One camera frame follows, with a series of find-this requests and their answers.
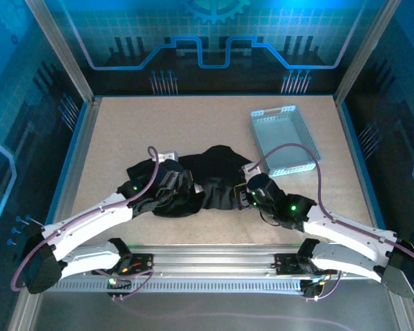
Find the blue table edge strip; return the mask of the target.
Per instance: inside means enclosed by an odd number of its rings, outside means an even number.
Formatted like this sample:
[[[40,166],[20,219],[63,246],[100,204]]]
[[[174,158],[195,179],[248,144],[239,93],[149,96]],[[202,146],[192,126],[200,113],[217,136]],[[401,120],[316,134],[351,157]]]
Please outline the blue table edge strip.
[[[362,156],[360,144],[357,140],[357,135],[348,108],[346,107],[346,104],[342,102],[338,105],[337,109],[369,216],[373,225],[377,225],[378,228],[385,230],[386,224],[373,189],[366,162]]]

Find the light blue perforated plastic basket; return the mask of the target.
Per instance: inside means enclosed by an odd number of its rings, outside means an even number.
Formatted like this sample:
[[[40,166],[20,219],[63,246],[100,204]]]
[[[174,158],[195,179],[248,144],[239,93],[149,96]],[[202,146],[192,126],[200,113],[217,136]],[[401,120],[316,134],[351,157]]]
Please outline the light blue perforated plastic basket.
[[[296,105],[252,111],[250,126],[260,155],[284,146],[263,162],[271,177],[313,170],[315,163],[321,161],[315,140]]]

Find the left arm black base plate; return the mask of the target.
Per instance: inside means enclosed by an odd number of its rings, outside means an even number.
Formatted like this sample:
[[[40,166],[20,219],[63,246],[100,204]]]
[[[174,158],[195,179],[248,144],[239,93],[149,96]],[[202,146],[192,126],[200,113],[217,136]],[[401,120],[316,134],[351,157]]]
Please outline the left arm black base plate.
[[[120,260],[110,269],[102,270],[106,274],[131,276],[140,272],[151,270],[153,267],[152,254],[129,254]]]

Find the black t-shirt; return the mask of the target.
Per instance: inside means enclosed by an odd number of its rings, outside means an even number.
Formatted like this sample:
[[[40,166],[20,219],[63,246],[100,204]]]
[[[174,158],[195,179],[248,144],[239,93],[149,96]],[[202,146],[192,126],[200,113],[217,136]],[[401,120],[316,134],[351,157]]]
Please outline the black t-shirt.
[[[177,162],[190,172],[193,181],[193,214],[202,209],[238,210],[239,197],[233,187],[246,183],[242,167],[250,160],[229,146],[217,145],[201,154],[182,156]]]

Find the aluminium side rail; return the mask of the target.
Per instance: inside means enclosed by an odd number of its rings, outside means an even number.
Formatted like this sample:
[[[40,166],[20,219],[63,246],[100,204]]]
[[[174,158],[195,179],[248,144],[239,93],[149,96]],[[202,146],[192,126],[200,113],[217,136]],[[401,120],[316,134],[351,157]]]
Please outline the aluminium side rail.
[[[92,105],[86,106],[80,114],[50,208],[50,220],[53,223],[63,221],[72,215],[101,102],[102,98],[96,97]]]

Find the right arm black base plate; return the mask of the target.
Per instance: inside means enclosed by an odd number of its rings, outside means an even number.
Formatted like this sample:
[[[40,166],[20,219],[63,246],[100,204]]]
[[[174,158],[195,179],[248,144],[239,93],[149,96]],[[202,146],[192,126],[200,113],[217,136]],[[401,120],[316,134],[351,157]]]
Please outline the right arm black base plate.
[[[298,258],[296,254],[275,254],[270,265],[276,275],[335,275],[338,271],[333,269],[320,269],[310,259]]]

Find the aluminium mounting rail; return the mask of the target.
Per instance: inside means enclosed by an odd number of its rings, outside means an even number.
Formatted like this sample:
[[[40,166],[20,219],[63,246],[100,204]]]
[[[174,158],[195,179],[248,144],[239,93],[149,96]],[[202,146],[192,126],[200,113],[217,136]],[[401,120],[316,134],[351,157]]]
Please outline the aluminium mounting rail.
[[[146,245],[128,248],[130,254],[152,254],[151,270],[159,277],[234,278],[299,277],[276,275],[270,265],[275,254],[297,254],[299,247],[281,245]],[[97,274],[100,270],[80,274]]]

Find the aluminium frame post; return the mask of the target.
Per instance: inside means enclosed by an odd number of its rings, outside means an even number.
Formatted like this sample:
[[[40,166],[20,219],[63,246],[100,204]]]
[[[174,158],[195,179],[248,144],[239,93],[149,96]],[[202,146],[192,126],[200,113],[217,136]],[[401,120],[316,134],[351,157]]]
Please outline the aluminium frame post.
[[[44,0],[25,0],[39,27],[66,70],[81,98],[92,105],[95,96]]]
[[[344,102],[400,3],[401,0],[383,0],[381,7],[336,90],[336,106],[341,106]]]

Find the steel plate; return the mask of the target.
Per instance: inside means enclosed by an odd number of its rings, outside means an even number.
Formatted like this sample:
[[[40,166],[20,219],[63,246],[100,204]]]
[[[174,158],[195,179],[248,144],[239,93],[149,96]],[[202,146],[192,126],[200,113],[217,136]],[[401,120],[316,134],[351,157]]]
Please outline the steel plate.
[[[376,285],[343,284],[314,302],[281,294],[47,293],[21,297],[5,331],[414,331]]]

